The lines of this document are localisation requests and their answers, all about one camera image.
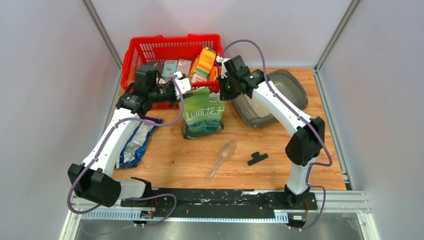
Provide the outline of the green cat litter bag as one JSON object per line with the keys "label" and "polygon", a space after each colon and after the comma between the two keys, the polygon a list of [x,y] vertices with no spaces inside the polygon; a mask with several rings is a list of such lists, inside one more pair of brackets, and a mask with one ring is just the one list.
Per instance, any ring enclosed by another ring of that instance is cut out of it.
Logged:
{"label": "green cat litter bag", "polygon": [[184,99],[182,134],[186,140],[203,138],[221,132],[225,103],[220,94],[207,87],[192,91],[192,96]]}

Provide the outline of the clear plastic scoop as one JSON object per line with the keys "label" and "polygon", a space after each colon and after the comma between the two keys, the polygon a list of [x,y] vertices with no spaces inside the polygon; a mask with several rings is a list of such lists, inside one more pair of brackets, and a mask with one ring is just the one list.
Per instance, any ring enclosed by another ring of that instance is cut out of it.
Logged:
{"label": "clear plastic scoop", "polygon": [[204,177],[206,181],[211,181],[214,175],[218,172],[221,165],[232,159],[237,150],[237,146],[238,145],[235,140],[230,140],[218,151],[216,162]]}

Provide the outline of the black bag clip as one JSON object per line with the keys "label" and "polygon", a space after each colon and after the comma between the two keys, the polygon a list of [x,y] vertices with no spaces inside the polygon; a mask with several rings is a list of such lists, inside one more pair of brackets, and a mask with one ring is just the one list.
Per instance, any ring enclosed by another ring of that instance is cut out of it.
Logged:
{"label": "black bag clip", "polygon": [[251,154],[251,159],[247,162],[248,166],[252,166],[254,164],[257,164],[265,159],[267,159],[269,156],[267,153],[261,154],[259,151],[256,151]]}

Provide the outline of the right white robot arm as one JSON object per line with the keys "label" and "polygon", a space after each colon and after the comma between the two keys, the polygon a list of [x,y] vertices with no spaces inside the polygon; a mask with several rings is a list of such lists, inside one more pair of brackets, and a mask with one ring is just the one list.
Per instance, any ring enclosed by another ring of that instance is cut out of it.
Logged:
{"label": "right white robot arm", "polygon": [[285,153],[291,167],[289,180],[284,187],[285,203],[293,210],[299,209],[310,191],[310,167],[316,162],[325,142],[324,120],[312,118],[297,108],[262,70],[250,71],[241,56],[217,56],[215,63],[221,68],[217,80],[222,101],[246,95],[265,107],[288,132],[290,140]]}

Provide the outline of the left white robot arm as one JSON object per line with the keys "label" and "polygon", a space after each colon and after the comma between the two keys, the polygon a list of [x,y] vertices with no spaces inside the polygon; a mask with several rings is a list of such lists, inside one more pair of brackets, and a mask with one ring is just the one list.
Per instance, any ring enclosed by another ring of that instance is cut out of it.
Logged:
{"label": "left white robot arm", "polygon": [[119,165],[120,154],[130,136],[141,123],[165,127],[146,119],[146,114],[156,103],[183,102],[184,95],[191,91],[191,82],[177,71],[165,84],[159,83],[160,72],[156,67],[142,65],[125,92],[119,97],[112,119],[99,142],[81,164],[71,164],[67,174],[71,188],[67,195],[67,206],[72,207],[72,196],[91,201],[97,207],[112,207],[118,200],[133,200],[140,207],[148,207],[153,201],[151,184],[141,178],[115,180],[112,173]]}

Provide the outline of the teal small box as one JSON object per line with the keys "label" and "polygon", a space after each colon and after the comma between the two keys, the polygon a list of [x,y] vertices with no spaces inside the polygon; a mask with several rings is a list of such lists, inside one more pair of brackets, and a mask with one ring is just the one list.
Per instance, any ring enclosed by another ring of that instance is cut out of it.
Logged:
{"label": "teal small box", "polygon": [[177,71],[178,60],[165,60],[162,69],[162,78],[169,81]]}

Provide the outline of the grey litter box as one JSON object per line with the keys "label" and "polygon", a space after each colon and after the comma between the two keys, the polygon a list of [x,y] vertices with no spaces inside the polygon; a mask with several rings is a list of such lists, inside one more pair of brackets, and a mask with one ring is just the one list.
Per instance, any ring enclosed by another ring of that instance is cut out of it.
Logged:
{"label": "grey litter box", "polygon": [[[308,106],[307,93],[292,73],[286,69],[278,69],[267,76],[277,88],[279,96],[285,96],[286,101],[294,104],[300,111],[306,109]],[[278,121],[266,107],[245,94],[233,99],[232,104],[240,118],[250,128],[262,128]]]}

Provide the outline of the pink grey small box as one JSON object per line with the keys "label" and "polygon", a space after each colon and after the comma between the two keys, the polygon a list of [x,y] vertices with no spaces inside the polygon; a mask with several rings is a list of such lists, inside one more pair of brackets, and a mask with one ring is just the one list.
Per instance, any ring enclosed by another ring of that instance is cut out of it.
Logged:
{"label": "pink grey small box", "polygon": [[176,67],[177,72],[188,76],[192,67],[192,61],[187,59],[179,59]]}

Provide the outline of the orange packet in basket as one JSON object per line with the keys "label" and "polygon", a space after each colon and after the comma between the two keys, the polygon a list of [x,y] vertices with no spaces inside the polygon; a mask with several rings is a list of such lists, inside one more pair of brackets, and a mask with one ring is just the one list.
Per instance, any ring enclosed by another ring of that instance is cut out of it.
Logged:
{"label": "orange packet in basket", "polygon": [[217,79],[217,77],[218,77],[218,70],[219,70],[219,68],[217,67],[217,66],[214,66],[212,69],[211,69],[211,71],[210,71],[210,74],[209,74],[209,78],[208,78],[208,80],[210,81],[210,82],[214,82],[214,81],[216,81],[216,79]]}

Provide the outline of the colourful sponge pack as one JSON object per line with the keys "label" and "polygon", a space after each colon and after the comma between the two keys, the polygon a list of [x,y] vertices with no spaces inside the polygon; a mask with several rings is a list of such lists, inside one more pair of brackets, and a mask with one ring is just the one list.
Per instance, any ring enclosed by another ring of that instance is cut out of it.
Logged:
{"label": "colourful sponge pack", "polygon": [[206,78],[214,67],[216,56],[212,48],[205,46],[198,56],[193,73]]}

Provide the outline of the red plastic shopping basket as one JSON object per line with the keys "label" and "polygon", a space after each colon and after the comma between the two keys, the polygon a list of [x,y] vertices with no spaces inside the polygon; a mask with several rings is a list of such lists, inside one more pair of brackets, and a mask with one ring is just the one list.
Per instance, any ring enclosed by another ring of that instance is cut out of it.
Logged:
{"label": "red plastic shopping basket", "polygon": [[135,80],[135,72],[141,65],[150,61],[195,60],[206,46],[221,53],[219,34],[193,34],[187,36],[138,36],[129,41],[122,65],[120,85],[126,89]]}

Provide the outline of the blue silver snack bag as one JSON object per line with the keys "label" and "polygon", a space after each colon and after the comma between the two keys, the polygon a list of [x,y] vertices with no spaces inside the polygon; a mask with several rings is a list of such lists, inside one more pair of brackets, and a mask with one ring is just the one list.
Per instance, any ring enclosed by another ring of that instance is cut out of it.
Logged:
{"label": "blue silver snack bag", "polygon": [[150,123],[139,122],[122,148],[114,167],[116,169],[135,168],[145,155],[150,138],[158,127]]}

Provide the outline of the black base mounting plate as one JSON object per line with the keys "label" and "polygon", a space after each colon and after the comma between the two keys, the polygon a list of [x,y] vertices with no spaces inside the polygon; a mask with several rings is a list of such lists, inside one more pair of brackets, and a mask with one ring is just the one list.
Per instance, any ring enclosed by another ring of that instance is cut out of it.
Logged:
{"label": "black base mounting plate", "polygon": [[151,191],[158,199],[134,201],[124,199],[122,207],[156,210],[164,217],[175,206],[174,218],[203,219],[270,219],[275,210],[317,210],[314,193],[308,193],[297,205],[287,202],[284,191],[254,191],[252,189],[156,188]]}

